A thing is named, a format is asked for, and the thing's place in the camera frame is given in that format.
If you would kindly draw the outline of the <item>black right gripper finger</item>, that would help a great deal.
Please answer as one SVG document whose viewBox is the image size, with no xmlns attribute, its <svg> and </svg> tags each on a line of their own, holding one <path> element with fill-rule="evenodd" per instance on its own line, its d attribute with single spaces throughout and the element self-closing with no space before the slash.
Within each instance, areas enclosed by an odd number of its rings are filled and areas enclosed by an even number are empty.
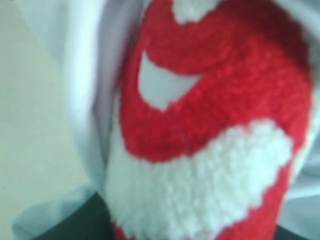
<svg viewBox="0 0 320 240">
<path fill-rule="evenodd" d="M 113 240 L 114 238 L 109 212 L 97 194 L 58 226 L 56 237 L 57 240 Z"/>
</svg>

